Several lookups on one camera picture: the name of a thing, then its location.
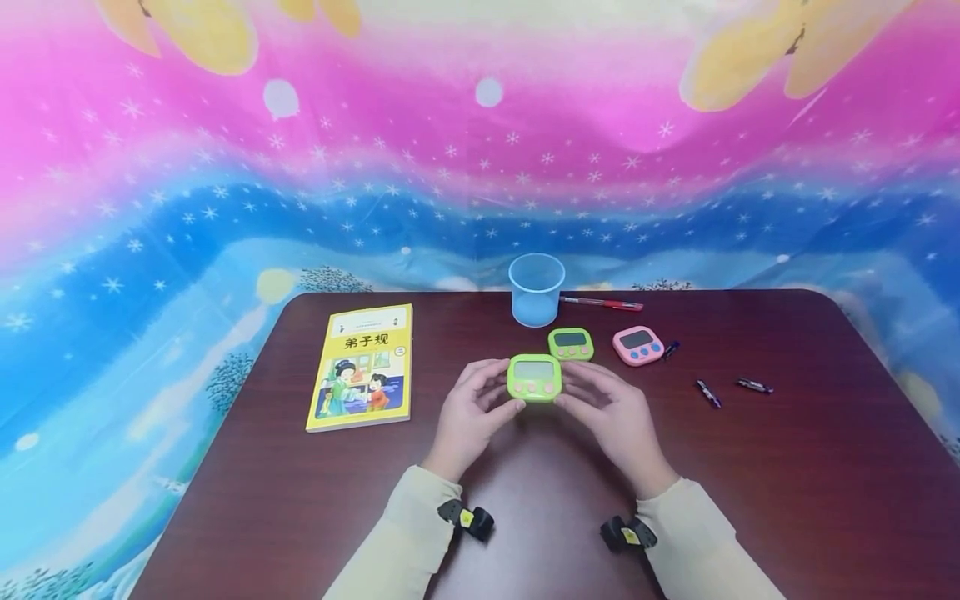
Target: book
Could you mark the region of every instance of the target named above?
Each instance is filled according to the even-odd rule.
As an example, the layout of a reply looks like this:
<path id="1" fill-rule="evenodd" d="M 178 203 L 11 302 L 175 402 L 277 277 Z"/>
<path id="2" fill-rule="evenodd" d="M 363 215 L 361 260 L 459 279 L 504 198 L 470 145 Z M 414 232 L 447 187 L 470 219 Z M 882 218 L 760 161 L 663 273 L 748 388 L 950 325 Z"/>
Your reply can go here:
<path id="1" fill-rule="evenodd" d="M 410 419 L 413 305 L 330 315 L 306 430 Z"/>

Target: light blue cup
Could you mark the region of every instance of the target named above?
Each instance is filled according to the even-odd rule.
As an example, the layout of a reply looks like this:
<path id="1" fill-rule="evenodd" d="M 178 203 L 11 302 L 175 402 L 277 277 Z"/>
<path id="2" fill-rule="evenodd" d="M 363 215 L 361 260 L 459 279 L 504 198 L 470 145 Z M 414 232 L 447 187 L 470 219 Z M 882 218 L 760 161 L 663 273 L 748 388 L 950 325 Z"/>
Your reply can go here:
<path id="1" fill-rule="evenodd" d="M 508 273 L 516 322 L 526 327 L 553 323 L 566 278 L 564 264 L 556 256 L 533 252 L 515 258 Z"/>

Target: book illustration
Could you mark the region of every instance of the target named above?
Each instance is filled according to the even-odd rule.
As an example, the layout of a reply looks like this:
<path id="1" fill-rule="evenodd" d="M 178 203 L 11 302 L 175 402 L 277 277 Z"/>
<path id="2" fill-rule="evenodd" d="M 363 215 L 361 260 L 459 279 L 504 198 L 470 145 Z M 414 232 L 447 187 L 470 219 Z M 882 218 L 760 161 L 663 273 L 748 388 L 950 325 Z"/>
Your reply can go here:
<path id="1" fill-rule="evenodd" d="M 320 385 L 317 419 L 399 408 L 403 404 L 405 357 L 390 352 L 358 354 L 327 361 Z"/>

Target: black wrist clip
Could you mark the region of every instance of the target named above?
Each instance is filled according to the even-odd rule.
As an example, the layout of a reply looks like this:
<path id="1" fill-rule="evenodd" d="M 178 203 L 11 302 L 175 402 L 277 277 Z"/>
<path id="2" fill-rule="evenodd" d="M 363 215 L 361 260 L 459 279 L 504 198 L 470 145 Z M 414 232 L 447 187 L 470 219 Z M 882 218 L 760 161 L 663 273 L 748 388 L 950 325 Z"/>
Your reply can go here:
<path id="1" fill-rule="evenodd" d="M 464 503 L 453 499 L 446 501 L 437 509 L 437 514 L 457 529 L 466 529 L 467 533 L 480 541 L 487 541 L 493 533 L 493 517 L 479 506 L 472 511 L 464 508 Z"/>
<path id="2" fill-rule="evenodd" d="M 657 545 L 657 536 L 640 519 L 634 517 L 625 524 L 620 516 L 615 516 L 600 526 L 600 537 L 614 554 L 619 554 L 630 546 L 639 546 L 644 550 Z"/>

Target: tabletop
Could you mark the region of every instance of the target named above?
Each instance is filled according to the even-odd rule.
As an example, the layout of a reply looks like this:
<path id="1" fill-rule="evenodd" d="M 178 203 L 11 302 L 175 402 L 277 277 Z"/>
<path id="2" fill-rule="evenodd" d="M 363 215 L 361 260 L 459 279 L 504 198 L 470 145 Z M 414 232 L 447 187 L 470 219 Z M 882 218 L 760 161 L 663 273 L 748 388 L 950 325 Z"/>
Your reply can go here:
<path id="1" fill-rule="evenodd" d="M 646 392 L 664 453 L 700 482 L 790 600 L 955 598 L 960 476 L 843 313 L 805 290 L 590 292 L 642 313 L 562 305 L 593 361 Z M 412 417 L 308 434 L 332 313 L 411 302 Z M 681 347 L 631 368 L 614 333 L 651 327 Z M 320 598 L 433 439 L 470 361 L 547 352 L 507 293 L 306 294 L 286 306 L 133 597 Z M 735 385 L 748 377 L 764 395 Z M 723 401 L 713 410 L 694 387 Z M 498 432 L 463 485 L 496 519 L 487 545 L 452 544 L 430 597 L 659 598 L 641 556 L 599 535 L 629 515 L 628 486 L 553 405 Z"/>

